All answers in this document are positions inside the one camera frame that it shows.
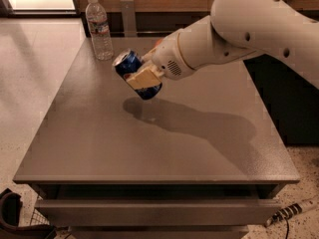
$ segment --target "white floor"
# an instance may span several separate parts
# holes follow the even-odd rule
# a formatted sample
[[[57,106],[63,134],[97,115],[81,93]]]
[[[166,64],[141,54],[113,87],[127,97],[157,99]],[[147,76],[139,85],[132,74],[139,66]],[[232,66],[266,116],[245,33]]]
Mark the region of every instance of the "white floor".
[[[0,18],[0,192],[10,188],[22,195],[20,225],[29,225],[37,196],[12,178],[84,39],[80,19]],[[283,207],[319,194],[319,146],[288,150],[301,181],[276,196]],[[289,239],[319,238],[319,208],[289,224]],[[245,239],[283,239],[286,223],[249,230]]]

